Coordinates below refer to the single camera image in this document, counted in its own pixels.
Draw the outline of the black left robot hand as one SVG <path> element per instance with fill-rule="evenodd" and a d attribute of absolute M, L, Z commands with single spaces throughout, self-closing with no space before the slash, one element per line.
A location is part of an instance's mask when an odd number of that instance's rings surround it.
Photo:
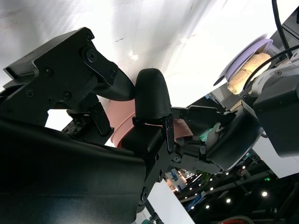
<path fill-rule="evenodd" d="M 177 132 L 173 167 L 189 171 L 218 174 L 232 169 L 263 132 L 242 106 L 233 112 L 196 105 L 171 111 Z"/>

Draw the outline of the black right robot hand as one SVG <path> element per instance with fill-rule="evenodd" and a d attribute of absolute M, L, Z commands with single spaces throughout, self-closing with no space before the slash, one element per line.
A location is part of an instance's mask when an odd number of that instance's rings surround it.
<path fill-rule="evenodd" d="M 157 69 L 136 83 L 90 29 L 53 38 L 5 68 L 0 94 L 3 224 L 130 224 L 174 154 Z"/>

